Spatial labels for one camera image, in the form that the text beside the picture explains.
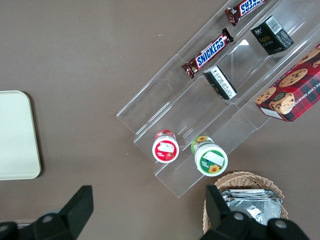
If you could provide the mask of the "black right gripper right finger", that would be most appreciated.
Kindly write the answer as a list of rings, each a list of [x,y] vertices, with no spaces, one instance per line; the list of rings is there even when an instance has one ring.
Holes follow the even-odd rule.
[[[231,211],[215,185],[206,186],[206,211],[212,228],[203,240],[267,240],[267,227],[246,214]]]

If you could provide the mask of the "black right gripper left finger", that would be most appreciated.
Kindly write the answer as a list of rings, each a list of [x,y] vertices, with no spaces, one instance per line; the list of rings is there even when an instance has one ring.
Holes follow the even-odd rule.
[[[76,240],[94,210],[93,188],[82,186],[58,212],[18,230],[19,240]]]

